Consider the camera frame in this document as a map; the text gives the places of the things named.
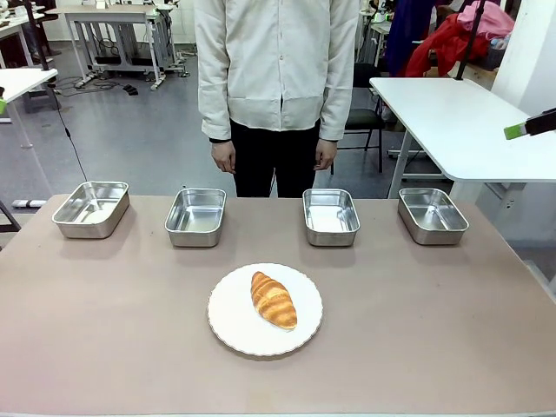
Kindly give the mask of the rectangular stainless steel container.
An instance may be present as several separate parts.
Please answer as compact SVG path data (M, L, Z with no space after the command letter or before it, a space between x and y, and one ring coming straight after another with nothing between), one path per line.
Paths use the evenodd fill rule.
M354 245L361 224L352 196L343 189L308 189L302 196L308 243L315 247Z
M129 207L126 182L80 184L52 216L69 239L104 239L112 235Z
M165 221L177 248L213 248L220 241L227 195L221 189L184 188L173 201Z
M412 239L422 246L453 246L469 228L465 216L440 189L401 189L398 213Z

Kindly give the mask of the person's left hand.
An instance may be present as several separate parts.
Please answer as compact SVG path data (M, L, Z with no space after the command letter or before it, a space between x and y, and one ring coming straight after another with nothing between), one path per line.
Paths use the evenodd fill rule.
M337 142L320 139L315 150L315 171L329 169L337 154Z

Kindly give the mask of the person's right hand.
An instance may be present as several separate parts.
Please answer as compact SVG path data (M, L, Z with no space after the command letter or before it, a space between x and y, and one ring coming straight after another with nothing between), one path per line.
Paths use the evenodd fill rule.
M213 143L211 155L221 172L235 173L235 147L231 141Z

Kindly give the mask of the white desk with black pole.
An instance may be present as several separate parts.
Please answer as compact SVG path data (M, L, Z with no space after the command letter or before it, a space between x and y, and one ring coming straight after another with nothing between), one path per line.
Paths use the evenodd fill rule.
M47 196L52 195L52 190L47 176L43 171L43 167L37 157L33 144L25 131L22 119L18 114L17 107L12 104L16 99L25 93L31 92L34 88L48 82L56 76L56 69L37 69L37 68L19 68L19 69L0 69L0 87L4 88L3 99L6 102L4 112L8 112L9 119L14 125L16 138L22 149L27 149L33 157L34 163L39 173L39 183L44 186Z

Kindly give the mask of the white side table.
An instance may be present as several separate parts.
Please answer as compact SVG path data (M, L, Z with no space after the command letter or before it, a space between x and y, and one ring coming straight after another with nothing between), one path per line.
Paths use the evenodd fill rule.
M556 182L556 133L508 140L526 113L470 80L374 77L370 84L406 133L388 192L398 195L417 142L454 182Z

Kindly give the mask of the pink cloth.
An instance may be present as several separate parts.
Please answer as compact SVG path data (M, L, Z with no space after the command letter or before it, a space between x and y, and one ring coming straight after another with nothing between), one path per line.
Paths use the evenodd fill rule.
M474 0L458 14L457 22L463 29L472 30L479 6L480 0ZM513 31L513 28L514 20L498 4L486 0L477 35L483 36L487 40L504 38Z

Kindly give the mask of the red jacket pile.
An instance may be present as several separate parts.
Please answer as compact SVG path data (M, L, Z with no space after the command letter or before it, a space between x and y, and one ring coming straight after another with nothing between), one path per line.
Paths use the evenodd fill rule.
M440 27L428 36L411 55L405 77L423 77L434 65L429 56L436 56L438 76L443 77L457 62L462 62L471 31L458 22L458 14L448 16Z

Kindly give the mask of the grey workbench with metal legs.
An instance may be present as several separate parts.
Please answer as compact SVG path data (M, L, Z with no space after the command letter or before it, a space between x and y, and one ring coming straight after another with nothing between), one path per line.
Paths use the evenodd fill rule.
M141 73L156 90L168 73L189 73L175 48L171 13L179 0L82 0L49 10L66 23L81 71L76 87L104 73Z

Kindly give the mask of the black folding chair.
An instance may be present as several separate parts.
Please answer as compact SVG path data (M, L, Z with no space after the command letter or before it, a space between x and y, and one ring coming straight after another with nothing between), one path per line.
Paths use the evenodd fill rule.
M354 64L354 89L369 89L370 79L381 77L379 70L371 63ZM340 146L338 150L377 150L378 172L383 172L383 130L386 123L381 117L381 99L378 98L373 109L351 109L345 126L346 135L367 134L364 146Z

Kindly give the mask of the person in cream shirt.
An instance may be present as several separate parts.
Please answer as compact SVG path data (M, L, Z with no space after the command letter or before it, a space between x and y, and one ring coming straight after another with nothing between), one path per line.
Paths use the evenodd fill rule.
M235 192L299 198L344 136L359 0L194 0L202 133L235 147Z

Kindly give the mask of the golden brown croissant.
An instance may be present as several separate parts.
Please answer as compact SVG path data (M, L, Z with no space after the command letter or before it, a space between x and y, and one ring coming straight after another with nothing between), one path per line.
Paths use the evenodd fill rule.
M297 313L288 290L261 271L252 276L251 300L265 321L285 330L297 327Z

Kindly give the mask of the white scalloped plate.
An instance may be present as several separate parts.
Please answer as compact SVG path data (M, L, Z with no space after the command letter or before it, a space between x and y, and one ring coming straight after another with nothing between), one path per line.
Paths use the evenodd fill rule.
M208 299L208 323L218 339L255 356L296 350L317 332L322 316L321 295L313 281L275 263L228 273Z

